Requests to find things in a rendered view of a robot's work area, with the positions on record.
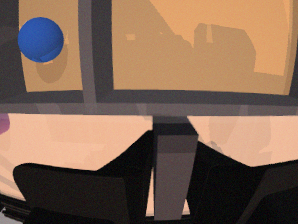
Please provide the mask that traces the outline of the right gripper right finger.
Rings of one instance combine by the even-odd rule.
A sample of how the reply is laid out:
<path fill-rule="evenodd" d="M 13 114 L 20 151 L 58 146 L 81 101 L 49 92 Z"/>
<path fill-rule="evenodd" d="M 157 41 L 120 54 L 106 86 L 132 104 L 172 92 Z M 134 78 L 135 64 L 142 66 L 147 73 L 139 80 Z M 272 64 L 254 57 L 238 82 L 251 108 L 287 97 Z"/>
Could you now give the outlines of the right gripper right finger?
<path fill-rule="evenodd" d="M 198 141 L 186 197 L 193 224 L 245 224 L 263 197 L 298 186 L 298 159 L 248 166 Z"/>

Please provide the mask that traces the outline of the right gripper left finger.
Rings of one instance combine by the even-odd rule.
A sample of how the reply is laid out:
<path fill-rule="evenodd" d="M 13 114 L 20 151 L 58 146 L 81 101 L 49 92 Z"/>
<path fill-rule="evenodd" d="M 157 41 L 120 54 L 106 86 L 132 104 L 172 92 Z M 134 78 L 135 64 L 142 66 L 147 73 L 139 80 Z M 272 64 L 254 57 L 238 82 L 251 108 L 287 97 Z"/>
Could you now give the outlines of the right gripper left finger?
<path fill-rule="evenodd" d="M 98 170 L 23 163 L 13 179 L 31 209 L 145 224 L 153 157 L 154 131 L 147 130 Z"/>

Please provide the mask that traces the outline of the pink cylinder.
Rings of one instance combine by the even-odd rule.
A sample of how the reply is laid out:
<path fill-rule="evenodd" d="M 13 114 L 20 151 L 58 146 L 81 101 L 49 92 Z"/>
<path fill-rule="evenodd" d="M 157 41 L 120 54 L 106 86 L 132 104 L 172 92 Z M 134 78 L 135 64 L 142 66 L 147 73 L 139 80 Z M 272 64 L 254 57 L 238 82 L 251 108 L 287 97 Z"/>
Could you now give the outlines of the pink cylinder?
<path fill-rule="evenodd" d="M 0 119 L 0 135 L 8 131 L 10 128 L 10 119 Z"/>

